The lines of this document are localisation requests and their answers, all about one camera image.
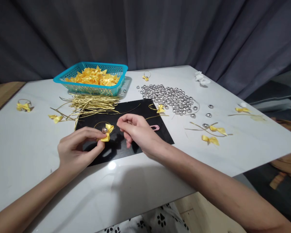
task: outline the hand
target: hand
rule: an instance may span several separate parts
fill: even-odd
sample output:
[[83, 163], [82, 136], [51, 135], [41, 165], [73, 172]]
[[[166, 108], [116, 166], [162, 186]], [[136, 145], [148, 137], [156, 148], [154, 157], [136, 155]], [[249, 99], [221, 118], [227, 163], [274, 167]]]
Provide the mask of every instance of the hand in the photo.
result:
[[142, 151], [150, 158], [155, 159], [158, 149], [167, 144], [149, 126], [144, 117], [135, 114], [125, 114], [116, 124], [126, 139], [127, 148], [135, 141]]
[[59, 169], [64, 170], [74, 178], [83, 171], [104, 149], [104, 142], [98, 141], [97, 146], [91, 151], [83, 151], [83, 144], [86, 141], [96, 141], [105, 138], [101, 131], [83, 127], [72, 134], [62, 138], [57, 147], [60, 165]]

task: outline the pile of yellow bows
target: pile of yellow bows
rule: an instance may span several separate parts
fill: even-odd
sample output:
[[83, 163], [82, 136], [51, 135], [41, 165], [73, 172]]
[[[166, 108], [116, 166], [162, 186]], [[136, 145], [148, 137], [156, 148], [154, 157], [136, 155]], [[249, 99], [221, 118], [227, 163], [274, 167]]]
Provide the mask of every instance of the pile of yellow bows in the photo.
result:
[[107, 136], [104, 139], [100, 139], [103, 142], [108, 142], [110, 140], [110, 133], [112, 133], [114, 126], [106, 124], [106, 128], [108, 129], [108, 132], [106, 133]]
[[18, 111], [22, 111], [22, 109], [24, 109], [24, 110], [26, 110], [27, 112], [30, 112], [30, 107], [29, 107], [29, 104], [28, 103], [26, 103], [26, 104], [20, 104], [20, 103], [17, 103], [17, 107], [16, 107], [16, 109], [18, 110]]
[[203, 135], [203, 136], [201, 137], [201, 139], [202, 139], [203, 141], [208, 142], [208, 144], [209, 144], [209, 143], [213, 143], [213, 144], [215, 144], [215, 145], [217, 145], [217, 146], [220, 145], [219, 142], [218, 142], [218, 139], [217, 139], [216, 137], [208, 138], [207, 136]]
[[237, 112], [250, 112], [250, 110], [247, 109], [247, 108], [235, 108], [235, 110], [236, 110]]
[[62, 119], [62, 116], [57, 116], [57, 115], [49, 115], [48, 117], [51, 118], [51, 119], [53, 119], [55, 124], [57, 124], [58, 122], [60, 122], [61, 119]]
[[146, 80], [146, 81], [149, 81], [149, 78], [148, 77], [146, 77], [146, 76], [142, 76], [142, 78], [144, 79], [144, 80]]
[[227, 136], [227, 133], [225, 132], [225, 129], [224, 128], [216, 128], [214, 126], [210, 126], [210, 130], [211, 131], [218, 131], [219, 133], [224, 134], [224, 135]]
[[156, 113], [164, 112], [165, 110], [163, 109], [163, 107], [164, 105], [159, 105]]
[[100, 86], [114, 86], [119, 82], [120, 78], [117, 75], [107, 74], [107, 70], [101, 71], [99, 66], [94, 68], [85, 68], [82, 73], [78, 72], [75, 78], [66, 78], [66, 82], [84, 83]]

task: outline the silver bead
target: silver bead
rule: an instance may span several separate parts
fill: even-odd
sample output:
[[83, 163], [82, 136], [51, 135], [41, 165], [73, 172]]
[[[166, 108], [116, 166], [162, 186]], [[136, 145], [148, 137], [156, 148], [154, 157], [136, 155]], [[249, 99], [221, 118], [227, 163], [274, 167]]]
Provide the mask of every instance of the silver bead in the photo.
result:
[[108, 132], [108, 129], [107, 129], [106, 127], [103, 127], [103, 128], [101, 129], [101, 132], [104, 133], [104, 134], [106, 134], [106, 133]]

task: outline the pile of silver beads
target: pile of silver beads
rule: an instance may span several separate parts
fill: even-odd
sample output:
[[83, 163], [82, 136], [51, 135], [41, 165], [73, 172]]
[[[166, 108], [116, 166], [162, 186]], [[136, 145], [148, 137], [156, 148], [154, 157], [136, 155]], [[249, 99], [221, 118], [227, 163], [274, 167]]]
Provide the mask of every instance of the pile of silver beads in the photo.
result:
[[192, 113], [193, 98], [185, 95], [185, 92], [179, 88], [164, 87], [161, 85], [143, 85], [140, 93], [144, 99], [152, 99], [158, 105], [164, 105], [165, 109], [171, 106], [172, 111], [177, 115], [185, 115]]

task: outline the pink hair clip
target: pink hair clip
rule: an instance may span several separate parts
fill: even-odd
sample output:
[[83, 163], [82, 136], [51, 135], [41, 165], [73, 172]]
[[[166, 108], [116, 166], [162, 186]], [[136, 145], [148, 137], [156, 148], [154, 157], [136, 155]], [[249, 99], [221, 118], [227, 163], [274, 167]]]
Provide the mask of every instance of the pink hair clip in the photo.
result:
[[154, 127], [155, 129], [153, 129], [153, 131], [158, 131], [159, 130], [159, 126], [158, 125], [154, 125], [154, 126], [150, 126], [151, 128]]

